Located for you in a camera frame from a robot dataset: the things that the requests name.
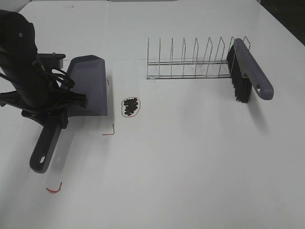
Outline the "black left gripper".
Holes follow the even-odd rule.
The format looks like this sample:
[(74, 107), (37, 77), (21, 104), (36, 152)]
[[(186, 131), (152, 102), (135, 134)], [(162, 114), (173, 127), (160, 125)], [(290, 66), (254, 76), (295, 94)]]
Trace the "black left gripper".
[[(40, 58), (22, 62), (8, 53), (0, 55), (1, 78), (9, 81), (14, 91), (0, 94), (0, 105), (19, 108), (21, 115), (44, 126), (48, 112), (55, 113), (72, 104), (85, 106), (86, 96), (75, 94), (71, 89), (74, 80), (63, 69), (44, 69)], [(68, 125), (66, 109), (61, 111), (61, 129)]]

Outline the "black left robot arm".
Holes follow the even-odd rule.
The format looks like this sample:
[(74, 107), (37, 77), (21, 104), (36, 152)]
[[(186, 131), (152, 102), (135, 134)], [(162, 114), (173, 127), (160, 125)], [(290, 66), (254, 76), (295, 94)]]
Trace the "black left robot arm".
[(22, 115), (46, 125), (48, 119), (65, 129), (68, 107), (85, 108), (87, 97), (71, 91), (75, 81), (63, 71), (64, 54), (38, 53), (34, 25), (13, 11), (0, 11), (1, 78), (14, 91), (0, 94), (0, 105), (22, 110)]

